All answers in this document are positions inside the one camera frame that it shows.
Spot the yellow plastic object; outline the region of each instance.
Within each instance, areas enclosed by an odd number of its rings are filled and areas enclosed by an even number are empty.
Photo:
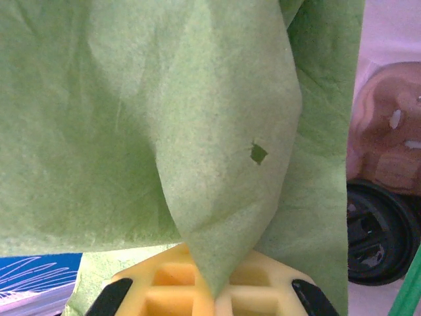
[[[213,300],[187,246],[180,244],[114,275],[133,284],[116,316],[307,316],[291,287],[303,273],[252,251]]]

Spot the brown object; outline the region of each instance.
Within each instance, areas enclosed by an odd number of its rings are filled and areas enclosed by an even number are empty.
[[[389,65],[362,87],[349,129],[347,178],[421,196],[421,63]]]

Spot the black wheel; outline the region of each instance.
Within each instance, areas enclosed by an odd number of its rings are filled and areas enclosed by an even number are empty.
[[[418,217],[372,183],[353,181],[347,191],[349,280],[377,286],[403,277],[420,244]]]

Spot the black plastic part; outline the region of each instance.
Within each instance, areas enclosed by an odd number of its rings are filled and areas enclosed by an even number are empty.
[[[107,285],[87,311],[86,316],[114,316],[132,284],[132,279],[122,278]]]
[[[319,287],[299,279],[292,281],[292,287],[309,316],[339,316]]]
[[[378,286],[405,275],[420,245],[418,214],[407,198],[365,180],[348,183],[348,278]]]

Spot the green cord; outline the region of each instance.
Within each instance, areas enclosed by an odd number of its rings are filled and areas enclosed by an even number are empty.
[[[418,247],[389,316],[413,316],[421,298],[421,248]]]

